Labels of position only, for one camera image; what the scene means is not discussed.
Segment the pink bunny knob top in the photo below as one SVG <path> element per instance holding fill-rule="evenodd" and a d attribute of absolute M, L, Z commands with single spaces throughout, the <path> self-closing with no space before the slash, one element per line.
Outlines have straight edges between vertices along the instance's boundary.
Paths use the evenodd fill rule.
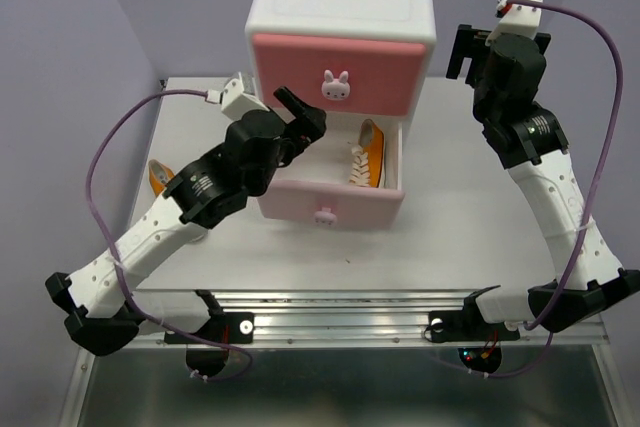
<path fill-rule="evenodd" d="M 335 76 L 331 70 L 326 69 L 323 75 L 321 92 L 328 100 L 346 100 L 351 92 L 349 72 L 344 70 L 338 76 Z"/>

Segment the pink bunny knob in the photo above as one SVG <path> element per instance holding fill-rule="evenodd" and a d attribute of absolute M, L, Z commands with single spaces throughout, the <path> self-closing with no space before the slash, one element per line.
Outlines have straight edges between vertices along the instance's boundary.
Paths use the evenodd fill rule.
<path fill-rule="evenodd" d="M 346 100 L 351 92 L 349 72 L 344 70 L 338 76 L 335 76 L 331 70 L 326 69 L 323 75 L 321 92 L 328 100 Z"/>
<path fill-rule="evenodd" d="M 337 216 L 329 207 L 321 207 L 314 213 L 314 222 L 325 226 L 334 226 L 337 223 Z"/>

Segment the light pink bottom drawer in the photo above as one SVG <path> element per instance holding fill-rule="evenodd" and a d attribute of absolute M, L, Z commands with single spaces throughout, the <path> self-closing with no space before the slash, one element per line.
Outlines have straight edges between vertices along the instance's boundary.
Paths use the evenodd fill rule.
<path fill-rule="evenodd" d="M 267 192 L 258 198 L 264 217 L 316 224 L 313 216 L 329 207 L 337 216 L 332 227 L 385 230 L 391 227 L 404 200 L 402 186 L 403 125 L 393 117 L 371 119 L 385 134 L 385 180 L 380 188 L 348 182 L 352 147 L 358 143 L 367 115 L 330 112 L 323 138 L 291 165 L 278 171 Z"/>

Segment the orange sneaker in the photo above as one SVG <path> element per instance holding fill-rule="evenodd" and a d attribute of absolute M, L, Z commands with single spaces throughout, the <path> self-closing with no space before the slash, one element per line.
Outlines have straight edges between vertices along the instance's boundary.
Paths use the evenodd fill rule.
<path fill-rule="evenodd" d="M 155 197 L 161 195 L 166 185 L 174 177 L 174 172 L 156 159 L 148 162 L 148 178 Z"/>
<path fill-rule="evenodd" d="M 348 182 L 359 187 L 380 188 L 385 180 L 385 134 L 373 120 L 362 123 L 358 143 L 351 153 Z"/>

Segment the dark pink top drawer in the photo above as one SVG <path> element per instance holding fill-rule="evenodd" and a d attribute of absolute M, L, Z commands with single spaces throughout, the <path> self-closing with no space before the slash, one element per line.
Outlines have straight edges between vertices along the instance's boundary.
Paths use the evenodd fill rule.
<path fill-rule="evenodd" d="M 428 49 L 419 43 L 260 33 L 252 37 L 264 101 L 285 86 L 326 111 L 405 117 L 424 78 Z M 324 71 L 349 72 L 346 100 L 326 99 Z"/>

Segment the pink bunny knob bottom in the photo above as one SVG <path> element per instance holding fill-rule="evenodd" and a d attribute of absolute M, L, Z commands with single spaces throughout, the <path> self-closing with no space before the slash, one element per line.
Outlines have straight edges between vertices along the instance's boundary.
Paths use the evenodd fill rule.
<path fill-rule="evenodd" d="M 329 207 L 321 207 L 314 213 L 314 222 L 325 226 L 334 226 L 337 223 L 337 216 Z"/>

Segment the orange sneaker front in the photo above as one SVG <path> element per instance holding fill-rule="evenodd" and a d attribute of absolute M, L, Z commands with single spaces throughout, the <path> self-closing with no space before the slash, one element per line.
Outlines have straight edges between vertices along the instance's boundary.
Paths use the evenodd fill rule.
<path fill-rule="evenodd" d="M 156 159 L 148 162 L 148 178 L 155 197 L 161 195 L 166 185 L 174 177 L 174 172 Z"/>

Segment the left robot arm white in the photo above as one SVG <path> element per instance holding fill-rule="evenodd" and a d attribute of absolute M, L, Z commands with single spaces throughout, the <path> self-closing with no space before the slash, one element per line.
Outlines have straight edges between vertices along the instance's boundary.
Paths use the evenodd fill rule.
<path fill-rule="evenodd" d="M 292 114 L 290 121 L 260 100 L 229 89 L 161 94 L 217 104 L 232 122 L 224 141 L 176 173 L 119 239 L 113 238 L 96 205 L 89 206 L 107 250 L 71 274 L 52 274 L 45 286 L 67 315 L 64 326 L 71 340 L 96 356 L 122 349 L 146 324 L 196 343 L 215 339 L 223 318 L 212 298 L 196 294 L 195 305 L 182 313 L 156 317 L 136 304 L 133 289 L 183 246 L 243 210 L 249 198 L 264 195 L 276 171 L 326 133 L 325 111 L 287 87 L 277 88 L 274 96 Z"/>

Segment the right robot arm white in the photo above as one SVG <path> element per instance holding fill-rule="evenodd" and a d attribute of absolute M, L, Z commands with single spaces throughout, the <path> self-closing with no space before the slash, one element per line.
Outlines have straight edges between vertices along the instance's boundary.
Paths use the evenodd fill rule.
<path fill-rule="evenodd" d="M 638 271 L 622 266 L 593 217 L 583 213 L 566 135 L 535 99 L 550 39 L 492 38 L 462 24 L 452 47 L 446 76 L 457 78 L 464 60 L 471 62 L 465 82 L 474 92 L 473 117 L 531 208 L 556 272 L 545 285 L 488 287 L 467 297 L 458 322 L 472 337 L 504 323 L 539 322 L 557 333 L 639 291 Z"/>

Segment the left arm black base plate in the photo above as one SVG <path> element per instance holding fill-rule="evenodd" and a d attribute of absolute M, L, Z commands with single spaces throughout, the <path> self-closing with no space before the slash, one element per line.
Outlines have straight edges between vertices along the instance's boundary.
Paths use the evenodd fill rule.
<path fill-rule="evenodd" d="M 240 377 L 253 366 L 253 357 L 244 345 L 253 342 L 255 315 L 252 312 L 216 314 L 195 333 L 195 336 L 231 349 L 212 347 L 176 333 L 166 332 L 168 345 L 185 347 L 185 364 L 190 377 L 205 383 Z"/>

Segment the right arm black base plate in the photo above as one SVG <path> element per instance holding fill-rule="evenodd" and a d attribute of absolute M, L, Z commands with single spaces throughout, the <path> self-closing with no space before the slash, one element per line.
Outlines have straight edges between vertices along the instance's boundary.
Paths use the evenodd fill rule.
<path fill-rule="evenodd" d="M 503 323 L 487 323 L 475 309 L 441 310 L 429 313 L 423 337 L 435 344 L 459 343 L 462 367 L 485 377 L 496 374 L 502 363 L 502 342 L 520 339 L 518 329 Z"/>

